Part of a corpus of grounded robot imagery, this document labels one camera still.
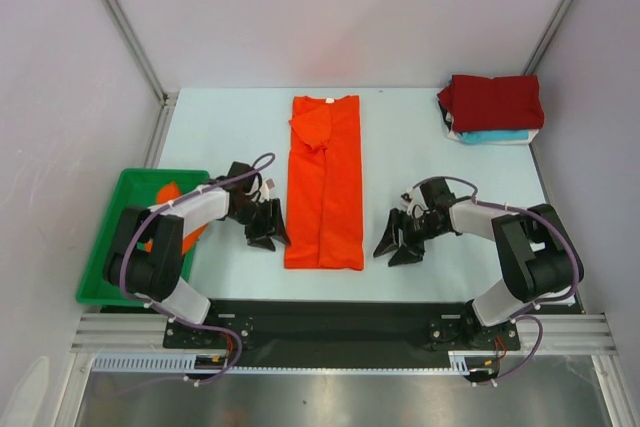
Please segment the green plastic tray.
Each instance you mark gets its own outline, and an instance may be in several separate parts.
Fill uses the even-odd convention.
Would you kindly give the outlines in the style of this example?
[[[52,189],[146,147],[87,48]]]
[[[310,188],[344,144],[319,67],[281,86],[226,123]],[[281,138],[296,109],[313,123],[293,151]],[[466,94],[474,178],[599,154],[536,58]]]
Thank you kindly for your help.
[[[149,207],[177,198],[209,178],[206,170],[124,169],[115,184],[94,247],[80,281],[76,300],[102,307],[141,307],[141,301],[122,296],[118,287],[106,282],[103,268],[120,214],[129,205]]]

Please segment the folded dark red t shirt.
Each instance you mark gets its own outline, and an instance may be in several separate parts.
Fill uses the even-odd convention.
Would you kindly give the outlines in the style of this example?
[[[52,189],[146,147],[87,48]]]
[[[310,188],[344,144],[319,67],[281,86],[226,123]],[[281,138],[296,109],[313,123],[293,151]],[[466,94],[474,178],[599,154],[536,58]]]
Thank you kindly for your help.
[[[539,130],[545,114],[535,75],[487,78],[453,75],[438,94],[458,133],[494,130]]]

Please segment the left aluminium corner post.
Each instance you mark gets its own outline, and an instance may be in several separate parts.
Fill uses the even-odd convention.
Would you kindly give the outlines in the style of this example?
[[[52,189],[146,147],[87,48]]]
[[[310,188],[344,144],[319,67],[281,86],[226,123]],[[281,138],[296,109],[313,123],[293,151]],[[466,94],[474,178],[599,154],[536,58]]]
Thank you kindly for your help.
[[[124,42],[133,62],[139,69],[143,80],[149,87],[154,98],[163,106],[167,100],[168,94],[163,88],[159,77],[152,66],[152,63],[143,47],[141,40],[133,28],[120,0],[100,0],[103,4],[107,15],[113,22],[121,39]]]

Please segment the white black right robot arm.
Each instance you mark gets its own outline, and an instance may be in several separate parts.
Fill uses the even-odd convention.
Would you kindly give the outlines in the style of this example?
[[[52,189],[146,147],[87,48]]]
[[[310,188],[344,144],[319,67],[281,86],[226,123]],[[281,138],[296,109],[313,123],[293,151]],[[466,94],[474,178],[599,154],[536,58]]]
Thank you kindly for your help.
[[[452,328],[430,329],[432,349],[488,347],[511,324],[542,304],[574,296],[584,267],[556,210],[549,204],[529,208],[491,203],[476,192],[459,197],[452,176],[424,179],[390,210],[374,249],[391,267],[419,263],[428,241],[446,234],[470,234],[494,243],[501,279],[467,302]]]

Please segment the right aluminium corner post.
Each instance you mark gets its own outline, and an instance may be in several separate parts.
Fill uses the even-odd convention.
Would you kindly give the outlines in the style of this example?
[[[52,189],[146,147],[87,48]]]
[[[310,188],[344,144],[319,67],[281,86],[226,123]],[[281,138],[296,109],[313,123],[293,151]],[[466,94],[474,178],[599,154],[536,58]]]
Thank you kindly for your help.
[[[550,20],[543,30],[541,38],[533,49],[524,66],[524,69],[522,70],[523,75],[536,74],[575,1],[576,0],[559,0],[551,15]]]

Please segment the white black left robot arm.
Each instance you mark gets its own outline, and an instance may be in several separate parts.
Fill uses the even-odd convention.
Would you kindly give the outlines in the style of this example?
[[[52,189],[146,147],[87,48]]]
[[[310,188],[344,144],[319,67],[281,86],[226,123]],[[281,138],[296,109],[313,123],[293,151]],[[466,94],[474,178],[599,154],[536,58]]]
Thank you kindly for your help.
[[[291,245],[281,202],[271,195],[273,181],[261,170],[256,162],[235,161],[227,174],[185,194],[165,192],[150,207],[124,208],[106,255],[104,280],[186,323],[185,332],[197,345],[214,344],[221,323],[209,315],[209,298],[182,278],[184,259],[214,221],[241,225],[250,247],[273,252],[277,242]]]

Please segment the orange t shirt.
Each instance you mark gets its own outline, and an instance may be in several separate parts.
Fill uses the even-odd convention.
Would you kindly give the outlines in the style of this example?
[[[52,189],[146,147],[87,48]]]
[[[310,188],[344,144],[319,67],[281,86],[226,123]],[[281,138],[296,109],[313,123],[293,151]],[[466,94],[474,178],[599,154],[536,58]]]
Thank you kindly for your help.
[[[360,98],[298,96],[289,125],[284,267],[362,271]]]
[[[176,207],[175,200],[182,196],[182,191],[180,187],[175,182],[170,182],[164,185],[156,194],[156,203],[160,204],[168,204],[172,207],[171,210],[168,211],[169,215],[180,215],[185,213],[185,206],[181,205]],[[195,227],[194,223],[191,221],[187,221],[185,223],[185,233],[183,234],[182,241],[182,255],[186,255],[197,243],[200,236],[207,229],[208,223],[204,223],[198,228]]]

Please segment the aluminium front rail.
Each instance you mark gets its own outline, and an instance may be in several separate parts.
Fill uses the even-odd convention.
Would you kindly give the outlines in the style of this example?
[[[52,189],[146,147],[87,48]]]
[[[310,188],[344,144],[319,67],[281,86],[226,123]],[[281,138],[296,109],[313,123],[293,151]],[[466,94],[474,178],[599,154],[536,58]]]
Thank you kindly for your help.
[[[617,348],[604,315],[541,315],[541,355],[615,355]],[[71,351],[160,352],[166,320],[158,314],[86,313]]]

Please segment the orange t shirt in tray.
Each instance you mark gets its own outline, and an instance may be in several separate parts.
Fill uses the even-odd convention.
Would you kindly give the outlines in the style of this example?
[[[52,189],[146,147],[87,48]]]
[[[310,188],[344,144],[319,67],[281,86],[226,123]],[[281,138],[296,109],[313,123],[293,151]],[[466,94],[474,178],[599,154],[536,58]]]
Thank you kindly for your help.
[[[168,204],[172,207],[171,210],[168,211],[169,215],[180,215],[185,213],[185,206],[181,205],[176,207],[175,200],[182,196],[182,191],[180,187],[175,182],[170,182],[164,185],[156,194],[156,203],[160,204]],[[198,228],[195,227],[194,223],[191,221],[187,221],[185,223],[185,233],[183,234],[182,241],[182,255],[186,255],[197,243],[200,236],[207,229],[208,223],[204,223]]]

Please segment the aluminium corner post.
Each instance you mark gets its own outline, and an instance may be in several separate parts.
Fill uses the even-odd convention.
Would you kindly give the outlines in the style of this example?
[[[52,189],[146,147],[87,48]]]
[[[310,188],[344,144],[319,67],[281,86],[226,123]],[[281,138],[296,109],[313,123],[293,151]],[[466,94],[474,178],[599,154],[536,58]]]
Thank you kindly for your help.
[[[533,49],[524,66],[524,69],[522,70],[523,75],[536,74],[575,1],[576,0],[559,0],[551,15],[550,20],[543,30],[541,38]]]
[[[143,47],[141,40],[133,28],[120,0],[100,0],[103,4],[107,15],[113,22],[121,39],[124,42],[133,62],[139,69],[143,80],[149,87],[154,98],[163,106],[167,100],[168,94],[163,88],[159,77],[152,66],[152,63]]]

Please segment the folded turquoise t shirt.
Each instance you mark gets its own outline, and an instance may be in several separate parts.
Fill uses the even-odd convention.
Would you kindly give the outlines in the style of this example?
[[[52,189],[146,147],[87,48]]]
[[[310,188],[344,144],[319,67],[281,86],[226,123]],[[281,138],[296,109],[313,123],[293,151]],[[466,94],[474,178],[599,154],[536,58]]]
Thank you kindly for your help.
[[[528,130],[489,130],[458,133],[460,141],[467,144],[528,143]]]

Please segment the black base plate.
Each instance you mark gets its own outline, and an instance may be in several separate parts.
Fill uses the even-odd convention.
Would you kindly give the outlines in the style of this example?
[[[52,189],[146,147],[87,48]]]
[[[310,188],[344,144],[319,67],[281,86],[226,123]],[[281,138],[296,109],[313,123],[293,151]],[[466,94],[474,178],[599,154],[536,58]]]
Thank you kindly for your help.
[[[454,351],[495,355],[524,346],[516,325],[482,327],[461,303],[218,301],[207,319],[215,331],[172,323],[141,308],[103,311],[158,325],[160,346],[171,353],[231,350],[242,368],[439,368]]]

